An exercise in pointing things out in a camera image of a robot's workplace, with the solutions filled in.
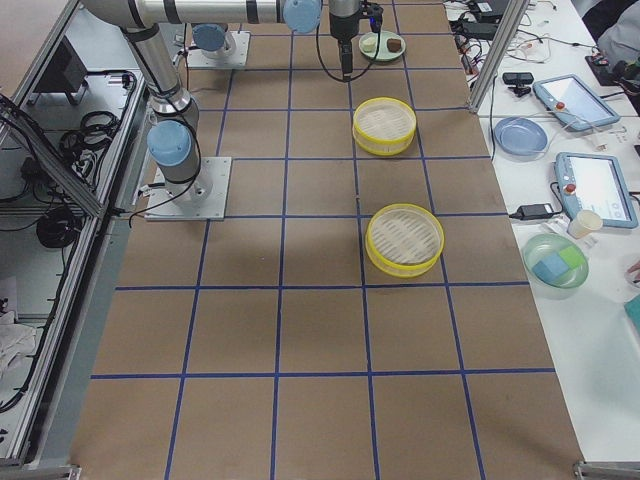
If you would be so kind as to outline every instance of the white mounting plate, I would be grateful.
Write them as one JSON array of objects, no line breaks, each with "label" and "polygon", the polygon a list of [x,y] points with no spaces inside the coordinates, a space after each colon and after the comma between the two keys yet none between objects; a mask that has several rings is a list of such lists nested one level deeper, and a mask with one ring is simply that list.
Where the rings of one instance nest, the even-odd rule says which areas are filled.
[{"label": "white mounting plate", "polygon": [[236,51],[228,57],[208,58],[201,50],[189,52],[189,70],[242,70],[249,55],[250,32],[231,32],[236,42]]},{"label": "white mounting plate", "polygon": [[[213,187],[207,198],[198,203],[169,202],[155,207],[169,200],[169,195],[164,188],[157,188],[149,195],[148,207],[153,210],[145,213],[147,220],[223,220],[227,206],[227,192],[229,191],[229,179],[231,178],[231,157],[203,157],[200,175],[207,175]],[[164,182],[164,175],[158,168],[154,182]]]}]

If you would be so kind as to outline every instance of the green transparent bowl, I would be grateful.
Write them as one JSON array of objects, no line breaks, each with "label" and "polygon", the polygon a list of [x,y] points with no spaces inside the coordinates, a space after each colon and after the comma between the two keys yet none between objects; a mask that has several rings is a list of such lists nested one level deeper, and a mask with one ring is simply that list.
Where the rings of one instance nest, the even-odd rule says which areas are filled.
[{"label": "green transparent bowl", "polygon": [[[582,263],[569,270],[568,272],[553,279],[553,281],[547,281],[536,275],[533,271],[533,267],[547,255],[552,253],[558,253],[567,247],[574,246],[579,252],[579,256],[582,259]],[[589,262],[587,257],[584,256],[580,247],[578,247],[571,240],[556,234],[543,233],[536,235],[522,249],[522,257],[527,270],[541,282],[551,285],[557,288],[576,288],[582,285],[589,276]]]}]

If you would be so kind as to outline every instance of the black round object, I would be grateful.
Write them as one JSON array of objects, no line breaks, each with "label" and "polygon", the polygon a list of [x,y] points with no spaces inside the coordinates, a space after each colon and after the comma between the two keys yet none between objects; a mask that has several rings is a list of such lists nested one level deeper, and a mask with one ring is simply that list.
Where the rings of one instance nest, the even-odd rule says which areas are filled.
[{"label": "black round object", "polygon": [[68,207],[58,207],[45,213],[36,224],[36,235],[47,248],[64,248],[78,237],[82,225]]}]

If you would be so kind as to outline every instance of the brown object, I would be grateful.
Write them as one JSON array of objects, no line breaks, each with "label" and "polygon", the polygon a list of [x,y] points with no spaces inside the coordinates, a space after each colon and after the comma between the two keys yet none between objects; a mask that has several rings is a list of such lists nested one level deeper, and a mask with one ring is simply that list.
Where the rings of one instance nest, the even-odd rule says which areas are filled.
[{"label": "brown object", "polygon": [[402,42],[399,38],[389,38],[387,40],[387,50],[392,53],[399,52],[402,50]]}]

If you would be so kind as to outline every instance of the tablet screen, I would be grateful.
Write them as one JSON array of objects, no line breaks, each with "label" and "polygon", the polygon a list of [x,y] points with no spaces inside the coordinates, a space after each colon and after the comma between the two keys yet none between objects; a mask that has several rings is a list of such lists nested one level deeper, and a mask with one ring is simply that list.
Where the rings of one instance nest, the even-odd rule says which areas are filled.
[{"label": "tablet screen", "polygon": [[579,120],[594,123],[611,117],[611,113],[582,88],[575,78],[548,82],[544,84],[544,88],[556,101],[564,103],[567,111],[576,115]]},{"label": "tablet screen", "polygon": [[603,220],[630,220],[625,208],[625,192],[611,160],[569,157],[576,182],[576,198],[580,209],[593,210]]}]

